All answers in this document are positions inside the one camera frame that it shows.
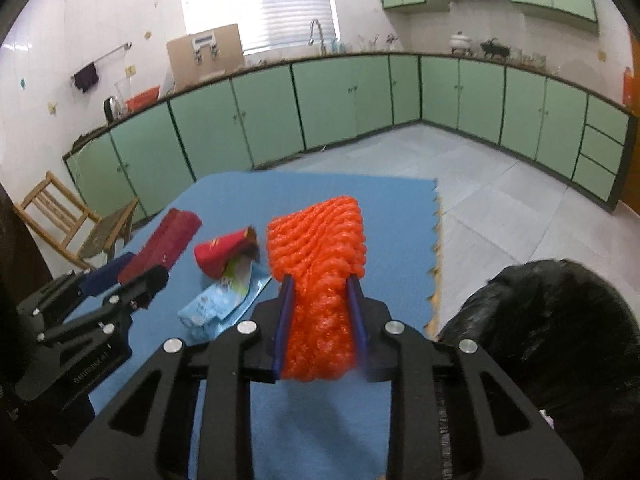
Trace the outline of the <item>brown wooden door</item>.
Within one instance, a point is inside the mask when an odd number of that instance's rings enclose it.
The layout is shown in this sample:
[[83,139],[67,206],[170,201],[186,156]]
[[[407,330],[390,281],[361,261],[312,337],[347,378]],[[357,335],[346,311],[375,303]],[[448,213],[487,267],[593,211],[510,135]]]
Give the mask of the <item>brown wooden door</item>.
[[[634,116],[639,117],[639,41],[632,30],[629,31],[632,65],[623,76],[623,104]],[[640,212],[640,162],[639,127],[634,134],[634,150],[630,156],[629,170],[623,187],[622,201],[636,214]]]

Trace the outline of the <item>dark red box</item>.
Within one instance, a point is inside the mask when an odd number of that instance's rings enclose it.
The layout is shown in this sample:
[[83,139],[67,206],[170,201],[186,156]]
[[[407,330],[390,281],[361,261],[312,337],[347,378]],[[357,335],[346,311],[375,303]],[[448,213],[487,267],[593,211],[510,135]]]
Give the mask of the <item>dark red box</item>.
[[140,252],[120,271],[119,284],[142,284],[152,296],[157,294],[166,286],[170,269],[201,225],[194,212],[171,208]]

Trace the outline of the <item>green lower kitchen cabinets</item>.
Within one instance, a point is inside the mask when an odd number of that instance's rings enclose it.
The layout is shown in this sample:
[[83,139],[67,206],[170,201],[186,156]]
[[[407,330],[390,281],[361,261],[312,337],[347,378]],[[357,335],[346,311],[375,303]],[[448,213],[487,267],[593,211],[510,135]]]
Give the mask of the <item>green lower kitchen cabinets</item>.
[[351,54],[255,67],[165,96],[83,136],[63,160],[96,211],[138,200],[151,217],[209,174],[419,122],[523,159],[607,210],[620,200],[639,125],[620,104],[525,68]]

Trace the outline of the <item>cardboard box with water purifier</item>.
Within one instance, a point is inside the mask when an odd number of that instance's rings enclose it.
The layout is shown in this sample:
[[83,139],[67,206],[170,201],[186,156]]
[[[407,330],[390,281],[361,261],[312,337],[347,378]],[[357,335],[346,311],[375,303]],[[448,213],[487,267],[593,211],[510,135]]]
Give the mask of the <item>cardboard box with water purifier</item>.
[[245,66],[237,24],[168,41],[166,48],[177,91],[229,75]]

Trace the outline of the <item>light blue snack wrapper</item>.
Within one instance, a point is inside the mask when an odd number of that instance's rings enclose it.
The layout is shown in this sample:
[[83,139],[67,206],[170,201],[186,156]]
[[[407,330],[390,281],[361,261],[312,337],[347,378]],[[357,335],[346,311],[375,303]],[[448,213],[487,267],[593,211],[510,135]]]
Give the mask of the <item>light blue snack wrapper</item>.
[[188,341],[213,340],[239,322],[270,281],[269,271],[249,256],[232,258],[222,277],[178,312]]

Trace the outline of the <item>dark hanging towel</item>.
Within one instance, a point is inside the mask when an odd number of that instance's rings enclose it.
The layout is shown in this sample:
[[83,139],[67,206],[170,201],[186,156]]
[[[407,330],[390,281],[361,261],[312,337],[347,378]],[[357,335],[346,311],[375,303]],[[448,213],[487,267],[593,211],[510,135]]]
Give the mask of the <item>dark hanging towel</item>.
[[77,73],[72,76],[72,81],[77,90],[82,93],[87,93],[99,82],[98,71],[96,70],[96,63],[91,62],[84,66]]

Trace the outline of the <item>red plastic basin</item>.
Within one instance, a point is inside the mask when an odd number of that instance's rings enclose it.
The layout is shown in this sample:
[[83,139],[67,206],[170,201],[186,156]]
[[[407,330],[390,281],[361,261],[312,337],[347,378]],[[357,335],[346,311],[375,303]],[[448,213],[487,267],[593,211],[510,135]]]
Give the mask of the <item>red plastic basin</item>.
[[137,113],[139,110],[144,110],[145,107],[153,105],[160,95],[160,86],[154,86],[146,89],[129,100],[126,101],[126,107],[129,113]]

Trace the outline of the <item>wall towel bar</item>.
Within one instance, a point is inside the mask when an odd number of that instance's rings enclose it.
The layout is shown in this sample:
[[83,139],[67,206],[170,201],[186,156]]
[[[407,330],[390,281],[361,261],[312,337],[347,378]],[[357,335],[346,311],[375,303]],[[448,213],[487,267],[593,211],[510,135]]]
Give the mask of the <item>wall towel bar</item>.
[[123,44],[120,44],[118,47],[109,50],[105,53],[103,53],[100,56],[97,56],[96,58],[93,58],[90,63],[96,64],[99,63],[103,60],[105,60],[106,58],[108,58],[109,56],[112,56],[114,54],[117,54],[118,52],[128,52],[130,49],[132,48],[132,42],[131,41],[127,41],[124,42]]

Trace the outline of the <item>black trash bag bin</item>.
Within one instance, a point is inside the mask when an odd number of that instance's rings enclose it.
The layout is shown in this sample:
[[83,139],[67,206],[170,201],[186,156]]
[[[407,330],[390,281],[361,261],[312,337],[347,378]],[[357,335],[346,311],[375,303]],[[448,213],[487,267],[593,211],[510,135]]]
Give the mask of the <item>black trash bag bin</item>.
[[605,278],[567,260],[507,266],[438,339],[472,339],[553,419],[588,476],[639,465],[639,324]]

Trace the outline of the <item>white cooking pot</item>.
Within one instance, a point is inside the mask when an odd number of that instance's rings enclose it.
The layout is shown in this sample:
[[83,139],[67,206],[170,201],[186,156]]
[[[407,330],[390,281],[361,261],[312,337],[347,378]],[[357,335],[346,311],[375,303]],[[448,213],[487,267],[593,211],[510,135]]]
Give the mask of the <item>white cooking pot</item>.
[[472,40],[463,32],[456,32],[449,38],[449,49],[452,54],[469,55],[472,52]]

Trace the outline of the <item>blue table mat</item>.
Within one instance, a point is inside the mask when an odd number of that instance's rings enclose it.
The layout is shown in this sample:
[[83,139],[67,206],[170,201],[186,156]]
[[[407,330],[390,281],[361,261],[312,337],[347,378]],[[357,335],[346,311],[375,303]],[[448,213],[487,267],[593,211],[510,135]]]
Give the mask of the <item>blue table mat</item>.
[[430,317],[430,180],[228,172],[179,198],[209,234],[254,224],[268,298],[190,346],[134,336],[137,371],[62,460],[63,479],[372,479],[385,471],[390,368],[382,320]]

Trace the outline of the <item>steel kettle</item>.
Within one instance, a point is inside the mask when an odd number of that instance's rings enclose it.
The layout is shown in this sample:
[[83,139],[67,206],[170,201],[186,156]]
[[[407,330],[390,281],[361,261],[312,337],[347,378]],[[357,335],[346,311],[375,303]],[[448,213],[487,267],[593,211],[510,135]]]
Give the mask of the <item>steel kettle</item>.
[[109,96],[103,102],[103,113],[108,124],[112,124],[122,117],[122,104],[117,96]]

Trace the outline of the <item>black wok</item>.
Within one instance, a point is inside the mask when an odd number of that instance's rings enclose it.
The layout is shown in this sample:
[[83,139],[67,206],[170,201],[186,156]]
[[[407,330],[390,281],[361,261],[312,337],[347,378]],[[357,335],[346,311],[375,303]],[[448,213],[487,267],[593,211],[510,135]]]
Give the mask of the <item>black wok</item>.
[[511,48],[500,44],[497,38],[491,38],[480,44],[485,58],[502,58],[506,60],[511,53]]

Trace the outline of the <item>orange foam net on table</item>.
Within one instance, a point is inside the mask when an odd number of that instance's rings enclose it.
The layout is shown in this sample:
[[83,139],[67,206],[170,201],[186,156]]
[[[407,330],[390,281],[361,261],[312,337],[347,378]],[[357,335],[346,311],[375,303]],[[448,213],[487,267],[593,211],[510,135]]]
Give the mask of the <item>orange foam net on table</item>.
[[282,377],[337,380],[356,363],[346,280],[364,275],[366,236],[356,198],[337,196],[273,218],[266,227],[272,276],[295,280],[295,311]]

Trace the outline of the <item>kitchen faucet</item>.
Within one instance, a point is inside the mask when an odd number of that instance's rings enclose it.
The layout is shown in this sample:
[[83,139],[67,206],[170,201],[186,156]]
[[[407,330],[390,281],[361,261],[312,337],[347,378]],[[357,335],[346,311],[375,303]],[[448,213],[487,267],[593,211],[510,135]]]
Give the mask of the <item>kitchen faucet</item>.
[[322,25],[318,18],[314,18],[310,22],[308,44],[310,46],[318,44],[320,54],[326,55],[326,42],[324,41]]

